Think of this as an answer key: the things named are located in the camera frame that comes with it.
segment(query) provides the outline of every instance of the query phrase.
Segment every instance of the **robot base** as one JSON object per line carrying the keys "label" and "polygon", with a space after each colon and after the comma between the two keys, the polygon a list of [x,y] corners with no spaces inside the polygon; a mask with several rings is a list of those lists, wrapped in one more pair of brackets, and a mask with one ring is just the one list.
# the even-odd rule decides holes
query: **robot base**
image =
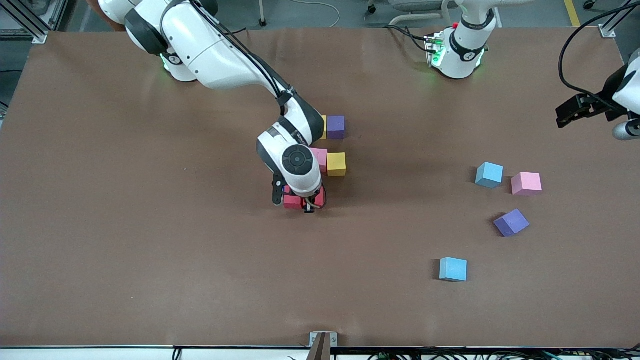
{"label": "robot base", "polygon": [[427,53],[429,66],[438,69],[444,76],[452,79],[464,79],[471,75],[476,67],[480,66],[480,60],[484,50],[471,61],[463,61],[460,55],[451,49],[449,39],[453,28],[447,28],[443,32],[435,33],[433,38],[426,40],[427,49],[436,51],[435,54]]}

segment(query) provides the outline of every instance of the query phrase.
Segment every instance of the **concrete floor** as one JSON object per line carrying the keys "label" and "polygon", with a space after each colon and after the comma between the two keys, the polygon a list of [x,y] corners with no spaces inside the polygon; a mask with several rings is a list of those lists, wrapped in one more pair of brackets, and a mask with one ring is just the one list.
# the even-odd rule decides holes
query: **concrete floor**
{"label": "concrete floor", "polygon": [[[394,10],[386,0],[375,2],[377,11],[366,12],[365,0],[325,0],[340,10],[340,21],[336,26],[343,28],[381,28],[401,12]],[[576,11],[581,22],[619,5],[621,0],[599,0],[590,11],[582,9],[582,3],[575,0]],[[248,28],[323,28],[337,18],[335,10],[318,5],[294,3],[289,0],[265,0],[264,11],[267,26],[258,25],[258,0],[219,0],[217,18],[230,29]],[[616,30],[616,41],[623,58],[640,47],[640,10],[629,16]],[[537,0],[525,6],[501,8],[500,19],[505,28],[549,28],[571,26],[565,4],[561,0]],[[460,11],[452,13],[452,19],[459,19]],[[404,23],[412,28],[424,26],[444,26],[443,20],[426,20]],[[93,13],[83,0],[70,0],[63,19],[63,31],[111,31],[109,26]],[[0,70],[19,70],[24,67],[31,43],[26,41],[0,41]],[[15,91],[20,73],[0,73],[0,101],[9,103]]]}

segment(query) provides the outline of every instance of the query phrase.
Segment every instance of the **purple cube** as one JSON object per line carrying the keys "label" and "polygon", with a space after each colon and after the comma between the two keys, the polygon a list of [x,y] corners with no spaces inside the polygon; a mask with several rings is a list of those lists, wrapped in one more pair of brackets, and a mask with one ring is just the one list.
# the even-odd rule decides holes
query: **purple cube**
{"label": "purple cube", "polygon": [[513,236],[529,226],[529,222],[518,209],[504,215],[493,223],[505,238]]}
{"label": "purple cube", "polygon": [[344,139],[344,116],[330,115],[326,117],[326,138]]}

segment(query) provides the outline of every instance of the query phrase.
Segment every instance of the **black cable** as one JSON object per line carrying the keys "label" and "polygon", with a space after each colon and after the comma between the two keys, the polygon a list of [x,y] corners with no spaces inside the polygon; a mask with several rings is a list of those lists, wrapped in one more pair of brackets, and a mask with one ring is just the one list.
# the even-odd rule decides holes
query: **black cable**
{"label": "black cable", "polygon": [[638,352],[638,351],[640,351],[640,344],[637,344],[636,346],[634,346],[634,347],[632,347],[632,348],[630,348],[628,350],[623,351],[623,353],[628,354],[630,352]]}
{"label": "black cable", "polygon": [[243,31],[246,31],[246,28],[242,28],[242,29],[240,29],[238,31],[233,31],[231,34],[239,34],[239,33],[243,32]]}
{"label": "black cable", "polygon": [[621,110],[620,106],[617,106],[615,104],[610,103],[609,101],[604,101],[603,99],[601,99],[599,96],[597,96],[596,94],[587,91],[583,88],[579,88],[575,85],[570,84],[565,78],[564,78],[564,70],[563,70],[563,62],[564,62],[564,52],[566,51],[567,47],[569,46],[569,44],[571,43],[571,41],[573,40],[573,38],[575,38],[576,35],[578,35],[578,33],[580,31],[582,31],[582,29],[586,28],[588,25],[602,19],[603,17],[607,17],[609,15],[614,15],[620,12],[623,12],[627,9],[632,9],[637,7],[638,5],[640,5],[640,1],[636,1],[634,3],[625,5],[625,6],[621,6],[617,9],[613,9],[609,12],[605,12],[603,14],[600,14],[596,17],[594,17],[593,19],[585,22],[584,24],[580,25],[579,28],[577,28],[572,34],[571,36],[569,36],[569,38],[566,40],[566,42],[564,43],[564,46],[562,48],[562,50],[560,51],[560,57],[558,58],[558,75],[560,76],[560,81],[562,81],[562,84],[564,84],[566,87],[575,90],[577,92],[580,92],[582,94],[586,94],[591,96],[592,98],[596,99],[597,101],[601,102],[602,104],[606,105],[609,109],[613,110],[613,111],[619,111]]}
{"label": "black cable", "polygon": [[[233,37],[233,38],[234,38],[234,40],[236,41],[236,47],[238,47],[238,46],[239,46],[239,47],[242,47],[242,49],[244,49],[244,51],[245,51],[245,56],[248,56],[248,57],[249,57],[249,60],[250,60],[250,61],[251,61],[251,62],[252,62],[256,67],[258,67],[258,69],[260,70],[260,72],[261,72],[263,75],[265,74],[265,73],[264,73],[265,71],[269,74],[269,77],[271,78],[271,82],[270,82],[270,83],[271,83],[271,87],[273,88],[273,91],[276,93],[276,96],[277,96],[277,97],[280,97],[280,96],[282,95],[282,92],[280,91],[280,89],[279,89],[279,88],[278,88],[278,86],[276,85],[276,83],[277,83],[276,79],[275,79],[275,78],[273,77],[273,75],[271,75],[271,73],[269,73],[266,69],[263,69],[262,65],[258,65],[258,64],[256,64],[256,63],[255,63],[255,59],[254,59],[253,57],[254,57],[254,56],[256,56],[256,55],[255,55],[251,50],[249,50],[249,48],[248,48],[248,47],[246,47],[246,46],[242,43],[242,41],[240,41],[240,40],[236,37],[236,35],[235,35],[235,34],[233,34],[229,29],[227,29],[227,27],[226,27],[223,23],[219,22],[219,23],[218,23],[218,25],[220,25],[220,26],[221,26],[221,27],[222,27],[222,28],[223,28],[227,33],[229,33],[229,35],[231,35],[231,37]],[[283,112],[284,112],[284,108],[282,108],[282,109],[281,109],[281,115],[284,115],[284,113],[283,113]]]}
{"label": "black cable", "polygon": [[[240,50],[240,52],[245,55],[262,73],[262,75],[265,77],[265,79],[267,79],[267,82],[269,83],[269,85],[271,85],[273,91],[277,94],[277,96],[279,97],[281,95],[281,91],[278,89],[278,87],[276,86],[276,81],[275,79],[273,79],[273,76],[271,75],[267,75],[265,73],[265,70],[262,69],[262,67],[258,66],[258,64],[256,64],[255,60],[248,54],[251,53],[249,51],[249,49],[246,48],[246,46],[244,46],[244,44],[242,44],[240,42],[240,40],[238,40],[236,38],[236,36],[234,35],[234,32],[231,32],[229,29],[227,29],[226,26],[224,26],[222,23],[220,23],[220,26],[222,28],[224,28],[225,31],[222,31],[201,9],[200,9],[200,5],[195,3],[194,0],[172,0],[167,7],[164,9],[164,11],[162,12],[162,15],[160,16],[160,35],[162,35],[162,38],[166,39],[166,35],[164,34],[164,28],[163,28],[163,21],[164,21],[164,16],[166,15],[166,13],[173,8],[174,6],[177,6],[179,4],[184,3],[185,1],[189,1],[189,3],[193,6],[193,8],[198,12],[198,14],[205,19],[214,29],[216,29],[222,36],[224,36],[229,42],[231,42],[232,44],[236,45],[236,47],[238,48],[238,50]],[[246,28],[236,31],[235,33],[241,32],[246,30]],[[242,48],[244,48],[246,51],[243,51],[242,48],[240,46],[238,46],[238,44],[235,44],[233,41],[231,41],[231,39],[229,39],[229,35],[231,35],[234,39],[237,40],[237,42],[239,42],[242,46]]]}
{"label": "black cable", "polygon": [[385,26],[385,29],[394,29],[399,31],[400,33],[402,33],[404,36],[409,37],[411,39],[411,41],[418,47],[418,49],[424,51],[425,53],[429,53],[429,54],[435,54],[436,51],[435,50],[431,50],[431,49],[425,49],[424,47],[420,46],[420,44],[418,44],[418,42],[416,40],[422,40],[424,41],[424,37],[418,37],[414,34],[411,33],[411,31],[409,31],[409,27],[405,27],[405,30],[402,30],[401,28],[395,26],[395,25],[387,25]]}
{"label": "black cable", "polygon": [[171,360],[180,360],[180,356],[182,356],[182,348],[173,347],[173,355],[171,356]]}
{"label": "black cable", "polygon": [[258,68],[258,70],[260,71],[260,73],[264,76],[264,78],[267,80],[267,82],[269,83],[269,85],[271,85],[271,88],[273,89],[274,93],[276,93],[277,97],[280,97],[282,92],[280,91],[280,89],[278,88],[278,86],[276,85],[276,81],[273,78],[273,76],[271,74],[267,74],[266,69],[263,69],[262,66],[258,65],[258,63],[256,62],[255,59],[253,59],[253,53],[240,41],[238,40],[238,38],[233,34],[233,32],[231,32],[229,29],[227,29],[226,26],[224,26],[224,24],[222,24],[221,22],[219,23],[215,23],[213,20],[211,20],[211,18],[209,16],[207,16],[208,13],[205,13],[206,10],[202,10],[203,8],[196,3],[195,0],[188,0],[189,3],[193,6],[193,8],[198,12],[198,14],[205,19],[209,25],[211,25],[215,30],[218,31],[218,33],[220,33],[222,36],[225,37],[225,39],[227,39],[227,41],[229,41],[231,44],[236,46],[236,49],[238,49],[249,61],[251,61],[251,63],[256,66]]}
{"label": "black cable", "polygon": [[416,40],[424,40],[424,38],[421,38],[421,37],[419,37],[417,35],[411,34],[411,32],[409,31],[409,27],[408,26],[405,26],[404,29],[403,29],[403,28],[401,28],[399,26],[396,26],[396,25],[387,25],[387,26],[384,26],[383,29],[398,30],[398,31],[400,31],[401,33],[405,34],[408,37],[413,37]]}

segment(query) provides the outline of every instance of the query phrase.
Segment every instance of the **blue cube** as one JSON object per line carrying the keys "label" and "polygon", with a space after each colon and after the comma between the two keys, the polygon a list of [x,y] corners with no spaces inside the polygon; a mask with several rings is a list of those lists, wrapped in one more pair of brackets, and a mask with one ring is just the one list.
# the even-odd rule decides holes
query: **blue cube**
{"label": "blue cube", "polygon": [[493,223],[505,238],[513,236],[529,226],[529,222],[518,209],[504,215]]}
{"label": "blue cube", "polygon": [[467,260],[440,259],[440,280],[467,281]]}
{"label": "blue cube", "polygon": [[476,185],[493,189],[502,183],[502,170],[504,167],[492,163],[484,163],[478,168]]}

